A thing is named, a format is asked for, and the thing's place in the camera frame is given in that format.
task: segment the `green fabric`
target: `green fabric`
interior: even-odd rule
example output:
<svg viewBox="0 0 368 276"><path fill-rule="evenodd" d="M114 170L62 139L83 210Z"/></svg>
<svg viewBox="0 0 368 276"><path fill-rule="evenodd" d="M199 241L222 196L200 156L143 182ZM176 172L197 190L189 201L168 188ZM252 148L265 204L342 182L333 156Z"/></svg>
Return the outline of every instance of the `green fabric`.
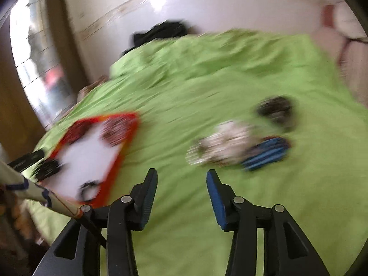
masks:
<svg viewBox="0 0 368 276"><path fill-rule="evenodd" d="M149 168L157 169L150 221L143 232L133 233L140 276L225 274L232 233L216 224L205 181L210 168L253 204L283 204L331 275L347 271L368 237L367 110L353 100L335 65L307 35L232 30L154 41L116 62L111 77L37 148L51 151L79 118L139 113L141 126L110 202L129 193ZM265 136L280 134L254 111L257 103L275 95L296 102L298 126L286 135L292 144L286 159L255 172L186 163L193 140L226 120L259 125ZM35 203L31 208L53 241L68 219Z"/></svg>

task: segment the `green bedsheet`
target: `green bedsheet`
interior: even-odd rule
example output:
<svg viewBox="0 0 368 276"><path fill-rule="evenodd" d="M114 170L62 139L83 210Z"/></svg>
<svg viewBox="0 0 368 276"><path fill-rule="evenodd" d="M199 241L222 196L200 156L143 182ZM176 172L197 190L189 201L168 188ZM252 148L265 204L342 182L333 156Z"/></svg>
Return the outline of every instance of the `green bedsheet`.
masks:
<svg viewBox="0 0 368 276"><path fill-rule="evenodd" d="M334 63L307 35L232 30L154 41L116 62L111 78L47 132L37 148L51 151L79 118L139 113L141 126L109 201L129 193L149 168L157 169L150 221L143 232L133 233L140 276L225 274L232 233L216 224L205 181L210 168L253 204L286 206L331 275L347 271L368 237L367 110L353 100ZM186 163L193 140L226 120L259 125L264 135L280 134L254 111L258 102L275 95L297 103L298 127L287 134L292 148L285 160L255 172ZM68 222L36 203L31 211L49 242Z"/></svg>

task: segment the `wall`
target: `wall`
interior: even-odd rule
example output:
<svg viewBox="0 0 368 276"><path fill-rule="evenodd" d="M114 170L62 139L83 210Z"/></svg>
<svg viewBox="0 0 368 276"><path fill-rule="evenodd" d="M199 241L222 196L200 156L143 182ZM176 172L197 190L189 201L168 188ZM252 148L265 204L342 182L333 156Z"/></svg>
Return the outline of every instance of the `wall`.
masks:
<svg viewBox="0 0 368 276"><path fill-rule="evenodd" d="M153 2L164 1L159 9ZM198 32L249 28L311 33L321 7L341 0L66 0L69 21L91 82L108 74L131 46L133 32L167 19L183 19Z"/></svg>

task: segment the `red border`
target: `red border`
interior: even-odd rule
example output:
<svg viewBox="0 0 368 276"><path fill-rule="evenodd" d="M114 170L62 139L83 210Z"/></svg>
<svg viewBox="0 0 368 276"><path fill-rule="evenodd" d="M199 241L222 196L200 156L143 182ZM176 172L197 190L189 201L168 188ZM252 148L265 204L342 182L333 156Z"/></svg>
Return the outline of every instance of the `red border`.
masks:
<svg viewBox="0 0 368 276"><path fill-rule="evenodd" d="M106 205L107 199L109 197L110 189L113 183L115 182L115 179L119 173L119 169L124 160L126 150L129 147L129 144L132 141L135 135L135 132L137 131L137 128L139 125L139 118L136 112L123 112L123 113L117 113L117 114L112 114L112 115L102 115L102 116L96 116L96 117L82 118L80 120L77 120L77 121L90 121L92 123L96 123L96 122L104 121L110 117L130 118L130 119L133 119L133 123L131 124L131 127L129 128L127 132L126 140L124 141L119 154L117 155L114 163L112 164L109 173L106 175L105 180L100 184L100 191L96 195L95 199L92 202L88 203L93 208L97 208L97 207ZM66 145L65 136L63 136L63 138L61 138L61 140L59 141L59 143L57 144L57 146L51 153L50 158L55 158L58 155L61 148L63 148L65 145Z"/></svg>

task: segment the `wrinkled sheet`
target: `wrinkled sheet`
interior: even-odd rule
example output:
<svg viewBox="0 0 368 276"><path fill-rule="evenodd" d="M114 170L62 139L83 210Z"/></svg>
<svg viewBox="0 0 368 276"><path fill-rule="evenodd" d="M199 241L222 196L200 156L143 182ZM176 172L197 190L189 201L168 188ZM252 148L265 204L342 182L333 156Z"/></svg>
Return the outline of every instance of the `wrinkled sheet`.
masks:
<svg viewBox="0 0 368 276"><path fill-rule="evenodd" d="M110 202L129 193L149 168L157 169L150 221L143 232L133 233L140 276L225 274L232 233L216 224L205 181L210 168L253 204L283 204L331 275L347 271L368 237L367 110L353 100L333 62L307 35L232 30L153 41L117 61L110 77L37 148L50 152L79 118L139 113L141 125ZM292 144L286 159L255 172L186 163L192 142L226 120L255 124L264 136L281 135L255 114L258 102L276 95L296 103L298 126L285 134ZM30 208L52 242L68 219L36 203Z"/></svg>

